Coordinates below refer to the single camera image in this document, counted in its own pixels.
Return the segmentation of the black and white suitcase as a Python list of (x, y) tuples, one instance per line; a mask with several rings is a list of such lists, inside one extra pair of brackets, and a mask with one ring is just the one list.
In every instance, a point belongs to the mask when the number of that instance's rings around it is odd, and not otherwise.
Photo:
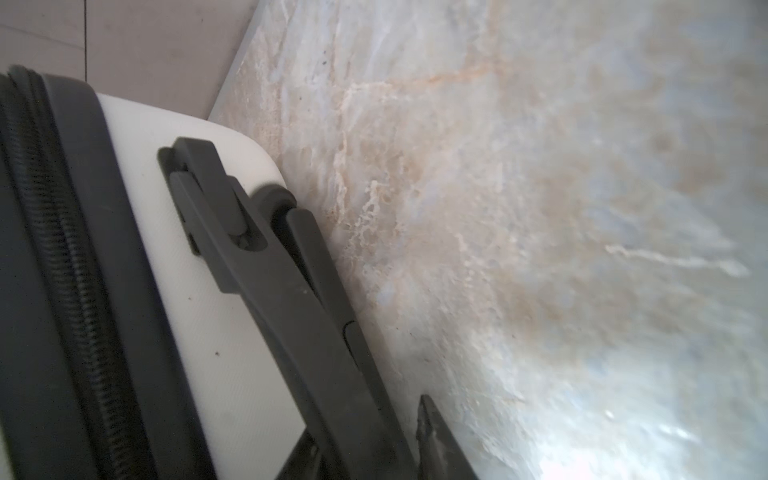
[(413, 479), (319, 226), (255, 141), (1, 77), (1, 475)]

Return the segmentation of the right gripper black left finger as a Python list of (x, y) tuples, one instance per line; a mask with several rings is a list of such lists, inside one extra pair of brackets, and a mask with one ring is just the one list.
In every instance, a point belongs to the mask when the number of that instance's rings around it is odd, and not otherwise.
[(304, 430), (292, 449), (277, 480), (324, 480), (327, 471), (322, 452), (313, 437)]

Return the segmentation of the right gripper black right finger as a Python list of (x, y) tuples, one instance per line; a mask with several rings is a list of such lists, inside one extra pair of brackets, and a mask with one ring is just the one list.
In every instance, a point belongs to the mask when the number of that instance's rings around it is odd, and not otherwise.
[(478, 479), (437, 405), (426, 394), (419, 400), (416, 438), (420, 456), (419, 479)]

